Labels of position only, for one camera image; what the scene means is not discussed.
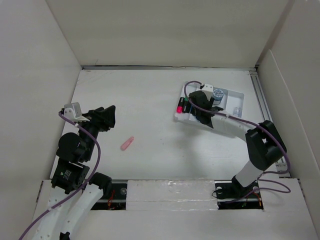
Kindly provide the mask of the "green cap black highlighter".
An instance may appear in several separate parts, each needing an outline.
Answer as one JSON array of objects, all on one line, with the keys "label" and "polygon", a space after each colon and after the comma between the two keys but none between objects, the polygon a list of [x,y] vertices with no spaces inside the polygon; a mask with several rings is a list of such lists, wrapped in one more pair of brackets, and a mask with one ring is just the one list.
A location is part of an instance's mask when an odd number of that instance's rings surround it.
[{"label": "green cap black highlighter", "polygon": [[184,98],[182,112],[183,113],[189,113],[190,112],[190,103],[189,103],[187,97]]}]

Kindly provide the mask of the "pink cap black highlighter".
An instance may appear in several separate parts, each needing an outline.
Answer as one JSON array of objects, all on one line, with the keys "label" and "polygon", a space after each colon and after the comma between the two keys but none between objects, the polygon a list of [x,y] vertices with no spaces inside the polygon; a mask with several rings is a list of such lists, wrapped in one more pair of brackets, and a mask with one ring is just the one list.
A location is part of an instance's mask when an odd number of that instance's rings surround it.
[{"label": "pink cap black highlighter", "polygon": [[181,114],[183,112],[184,100],[185,100],[184,97],[180,97],[179,98],[179,102],[178,102],[178,105],[177,105],[177,108],[176,108],[176,112],[178,114]]}]

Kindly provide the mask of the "pink translucent eraser case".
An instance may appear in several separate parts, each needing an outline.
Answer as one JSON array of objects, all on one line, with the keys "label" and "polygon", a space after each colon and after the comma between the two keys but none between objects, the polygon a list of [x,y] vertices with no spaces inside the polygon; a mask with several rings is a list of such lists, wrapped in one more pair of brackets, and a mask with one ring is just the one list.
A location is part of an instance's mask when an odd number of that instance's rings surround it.
[{"label": "pink translucent eraser case", "polygon": [[125,151],[131,144],[132,144],[132,142],[134,141],[134,137],[133,136],[131,136],[131,137],[129,137],[121,146],[120,146],[120,149],[122,150],[122,151]]}]

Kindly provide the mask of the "clear glue stick blue cap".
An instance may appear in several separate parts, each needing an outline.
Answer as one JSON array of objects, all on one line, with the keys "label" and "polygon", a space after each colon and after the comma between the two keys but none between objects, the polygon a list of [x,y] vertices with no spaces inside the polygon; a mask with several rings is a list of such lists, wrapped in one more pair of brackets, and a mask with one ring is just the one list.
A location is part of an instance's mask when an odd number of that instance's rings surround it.
[{"label": "clear glue stick blue cap", "polygon": [[234,110],[233,110],[233,115],[236,116],[236,117],[240,117],[241,116],[241,113],[242,113],[242,110],[240,107],[235,107]]}]

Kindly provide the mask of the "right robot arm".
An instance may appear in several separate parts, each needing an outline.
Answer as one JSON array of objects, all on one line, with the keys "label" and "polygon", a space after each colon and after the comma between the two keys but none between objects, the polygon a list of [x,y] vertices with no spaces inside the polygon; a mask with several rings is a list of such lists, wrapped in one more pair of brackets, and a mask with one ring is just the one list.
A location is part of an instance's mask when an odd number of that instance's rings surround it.
[{"label": "right robot arm", "polygon": [[216,187],[212,195],[232,202],[246,198],[260,188],[257,181],[268,168],[281,158],[287,158],[286,146],[275,125],[265,120],[259,124],[234,117],[223,108],[213,106],[202,90],[186,93],[192,106],[191,114],[200,124],[226,135],[237,137],[246,143],[249,160],[244,167],[225,186]]}]

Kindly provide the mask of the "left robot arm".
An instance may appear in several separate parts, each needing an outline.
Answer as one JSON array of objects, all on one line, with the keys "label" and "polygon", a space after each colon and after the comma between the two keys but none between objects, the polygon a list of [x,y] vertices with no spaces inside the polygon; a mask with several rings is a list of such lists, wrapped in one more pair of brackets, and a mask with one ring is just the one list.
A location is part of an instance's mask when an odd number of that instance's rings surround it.
[{"label": "left robot arm", "polygon": [[65,122],[78,129],[68,132],[58,141],[58,162],[51,179],[47,209],[36,222],[34,240],[73,240],[91,208],[112,191],[112,179],[86,165],[94,149],[101,157],[97,141],[99,133],[115,126],[116,107],[99,107],[82,113],[78,102],[64,105],[58,113]]}]

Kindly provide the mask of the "white divided organizer tray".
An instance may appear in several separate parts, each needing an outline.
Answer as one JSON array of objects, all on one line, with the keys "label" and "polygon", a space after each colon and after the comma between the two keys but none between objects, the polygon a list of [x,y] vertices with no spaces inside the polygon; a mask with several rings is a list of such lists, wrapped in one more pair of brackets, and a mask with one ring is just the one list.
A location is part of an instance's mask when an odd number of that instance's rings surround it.
[{"label": "white divided organizer tray", "polygon": [[246,138],[245,135],[246,135],[247,131],[250,129],[250,127],[247,123],[232,119],[232,115],[225,110],[225,108],[227,106],[227,101],[228,101],[228,91],[227,90],[221,88],[224,92],[224,97],[223,97],[221,103],[219,105],[214,105],[214,104],[212,105],[212,106],[217,106],[217,107],[223,108],[222,111],[219,111],[216,113],[214,113],[213,111],[209,111],[209,110],[205,110],[203,108],[197,107],[196,105],[194,105],[191,102],[191,100],[189,100],[189,94],[193,93],[195,91],[201,91],[200,87],[204,84],[202,84],[198,81],[190,81],[190,82],[185,83],[184,86],[182,87],[179,99],[181,97],[187,98],[188,102],[189,102],[189,107],[192,106],[192,107],[198,108],[199,110],[205,111],[207,113],[214,114],[214,116],[211,117],[211,122],[212,122],[213,128],[210,128],[207,125],[200,123],[196,119],[196,117],[191,114],[191,112],[190,113],[183,113],[183,112],[177,113],[177,112],[175,112],[174,119],[178,122],[181,122],[181,123],[187,123],[187,124],[203,127],[203,128],[209,129],[214,132],[219,132],[221,134],[230,135],[233,137],[238,137],[242,140],[245,140],[245,138]]}]

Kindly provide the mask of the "white foam block front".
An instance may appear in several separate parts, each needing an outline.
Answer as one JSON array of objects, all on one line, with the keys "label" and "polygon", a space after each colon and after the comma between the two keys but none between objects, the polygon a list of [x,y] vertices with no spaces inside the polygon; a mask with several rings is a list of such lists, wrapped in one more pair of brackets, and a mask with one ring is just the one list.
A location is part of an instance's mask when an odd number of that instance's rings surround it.
[{"label": "white foam block front", "polygon": [[207,179],[129,180],[128,211],[215,211],[215,182]]}]

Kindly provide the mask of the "metal rail right edge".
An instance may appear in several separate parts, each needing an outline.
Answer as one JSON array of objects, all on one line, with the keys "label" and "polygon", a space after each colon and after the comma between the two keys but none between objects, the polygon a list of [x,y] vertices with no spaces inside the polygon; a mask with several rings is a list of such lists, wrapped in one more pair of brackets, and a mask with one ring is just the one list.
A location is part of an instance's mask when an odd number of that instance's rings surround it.
[{"label": "metal rail right edge", "polygon": [[[252,85],[253,85],[263,118],[265,120],[273,121],[270,110],[268,108],[265,95],[262,90],[262,85],[260,83],[257,70],[255,68],[251,68],[249,71],[249,75],[252,81]],[[278,160],[275,163],[275,168],[277,172],[285,172],[288,169],[288,166],[284,157],[282,157],[280,160]]]}]

